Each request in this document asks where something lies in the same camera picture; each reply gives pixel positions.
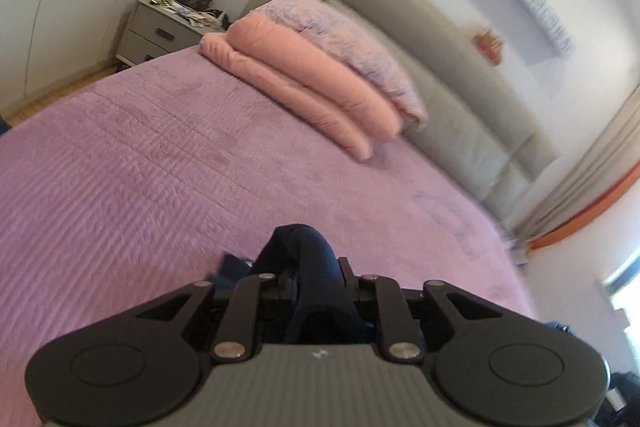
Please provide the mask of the navy striped track garment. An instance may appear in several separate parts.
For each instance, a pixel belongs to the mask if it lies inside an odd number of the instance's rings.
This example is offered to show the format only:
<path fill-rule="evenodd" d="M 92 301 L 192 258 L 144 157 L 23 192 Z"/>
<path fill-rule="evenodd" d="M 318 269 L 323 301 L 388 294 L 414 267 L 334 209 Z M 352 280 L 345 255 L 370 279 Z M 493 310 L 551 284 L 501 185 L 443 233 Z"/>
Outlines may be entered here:
<path fill-rule="evenodd" d="M 350 345 L 367 339 L 334 251 L 316 229 L 280 225 L 255 261 L 225 254 L 209 280 L 218 291 L 231 291 L 244 277 L 262 273 L 289 275 L 297 291 L 284 312 L 267 314 L 262 330 L 266 343 Z"/>

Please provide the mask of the folded salmon pink duvet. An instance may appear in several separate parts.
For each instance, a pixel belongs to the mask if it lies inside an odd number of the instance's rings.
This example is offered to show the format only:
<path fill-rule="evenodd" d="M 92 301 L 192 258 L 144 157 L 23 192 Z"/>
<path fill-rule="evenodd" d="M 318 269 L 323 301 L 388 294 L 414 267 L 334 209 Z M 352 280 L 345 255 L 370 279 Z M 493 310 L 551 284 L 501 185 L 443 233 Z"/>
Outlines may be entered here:
<path fill-rule="evenodd" d="M 359 161 L 372 157 L 376 141 L 399 138 L 402 119 L 380 90 L 261 12 L 209 32 L 198 50 Z"/>

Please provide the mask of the floral lilac pillow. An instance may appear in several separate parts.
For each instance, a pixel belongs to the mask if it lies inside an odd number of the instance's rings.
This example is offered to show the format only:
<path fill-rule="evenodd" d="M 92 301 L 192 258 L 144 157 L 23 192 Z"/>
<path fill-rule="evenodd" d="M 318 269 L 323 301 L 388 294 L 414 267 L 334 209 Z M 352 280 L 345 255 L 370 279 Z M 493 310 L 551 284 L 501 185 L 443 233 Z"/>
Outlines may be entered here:
<path fill-rule="evenodd" d="M 320 0 L 271 0 L 257 8 L 273 23 L 290 28 L 368 80 L 400 113 L 419 124 L 427 109 L 396 58 L 363 27 Z"/>

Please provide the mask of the grey padded headboard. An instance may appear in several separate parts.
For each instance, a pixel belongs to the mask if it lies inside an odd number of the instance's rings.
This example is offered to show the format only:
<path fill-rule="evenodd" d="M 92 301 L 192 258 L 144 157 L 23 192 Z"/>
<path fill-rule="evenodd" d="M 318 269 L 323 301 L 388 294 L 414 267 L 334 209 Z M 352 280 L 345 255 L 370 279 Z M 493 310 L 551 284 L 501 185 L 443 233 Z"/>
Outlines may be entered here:
<path fill-rule="evenodd" d="M 408 124 L 407 140 L 506 220 L 556 150 L 498 72 L 430 0 L 319 1 L 370 31 L 408 72 L 428 121 Z"/>

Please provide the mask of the clutter on bedside table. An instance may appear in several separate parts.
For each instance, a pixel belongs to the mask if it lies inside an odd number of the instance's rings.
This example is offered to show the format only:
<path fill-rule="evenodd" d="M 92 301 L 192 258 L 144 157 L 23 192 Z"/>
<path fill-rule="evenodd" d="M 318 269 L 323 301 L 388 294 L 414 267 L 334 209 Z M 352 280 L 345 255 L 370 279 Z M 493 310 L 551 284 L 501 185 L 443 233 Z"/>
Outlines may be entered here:
<path fill-rule="evenodd" d="M 185 20 L 191 27 L 212 28 L 215 30 L 224 28 L 222 21 L 218 17 L 191 9 L 176 0 L 150 0 L 150 3 L 177 15 Z"/>

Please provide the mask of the pink quilted bedspread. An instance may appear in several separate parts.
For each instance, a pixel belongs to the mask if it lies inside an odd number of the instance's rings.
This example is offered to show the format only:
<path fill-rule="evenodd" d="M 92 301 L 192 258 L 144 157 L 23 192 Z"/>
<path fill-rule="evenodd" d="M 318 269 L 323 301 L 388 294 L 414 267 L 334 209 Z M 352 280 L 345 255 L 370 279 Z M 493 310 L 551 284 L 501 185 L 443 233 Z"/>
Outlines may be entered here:
<path fill-rule="evenodd" d="M 258 255 L 305 223 L 359 273 L 441 279 L 521 314 L 494 220 L 403 139 L 356 161 L 189 48 L 108 76 L 1 139 L 1 421 L 33 426 L 49 340 Z"/>

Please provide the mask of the grey bedside table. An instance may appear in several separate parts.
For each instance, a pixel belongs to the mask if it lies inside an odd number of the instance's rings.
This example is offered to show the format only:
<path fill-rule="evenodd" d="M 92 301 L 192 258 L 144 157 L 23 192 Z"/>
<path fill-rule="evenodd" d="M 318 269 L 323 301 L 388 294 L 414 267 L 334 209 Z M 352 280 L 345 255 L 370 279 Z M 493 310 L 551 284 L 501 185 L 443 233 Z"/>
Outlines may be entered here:
<path fill-rule="evenodd" d="M 115 52 L 124 66 L 136 66 L 200 43 L 208 32 L 221 28 L 192 27 L 182 17 L 151 0 L 137 0 Z"/>

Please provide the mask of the beige curtain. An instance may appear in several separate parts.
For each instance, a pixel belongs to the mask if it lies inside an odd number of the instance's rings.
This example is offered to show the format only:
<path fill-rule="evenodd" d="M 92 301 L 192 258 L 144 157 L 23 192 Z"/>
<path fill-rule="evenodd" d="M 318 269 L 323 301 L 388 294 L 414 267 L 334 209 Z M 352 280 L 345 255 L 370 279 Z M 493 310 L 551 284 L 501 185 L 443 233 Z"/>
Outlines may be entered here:
<path fill-rule="evenodd" d="M 600 217 L 639 180 L 639 91 L 632 91 L 590 149 L 516 228 L 530 251 L 567 239 Z"/>

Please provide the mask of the small orange wall ornament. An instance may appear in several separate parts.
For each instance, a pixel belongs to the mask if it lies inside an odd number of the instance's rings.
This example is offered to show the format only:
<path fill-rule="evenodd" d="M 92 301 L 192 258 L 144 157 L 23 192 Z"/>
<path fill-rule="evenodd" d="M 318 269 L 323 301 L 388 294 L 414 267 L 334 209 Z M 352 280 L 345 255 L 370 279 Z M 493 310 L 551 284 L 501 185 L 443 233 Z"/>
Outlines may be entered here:
<path fill-rule="evenodd" d="M 472 43 L 492 66 L 497 67 L 502 63 L 503 41 L 490 29 L 477 31 Z"/>

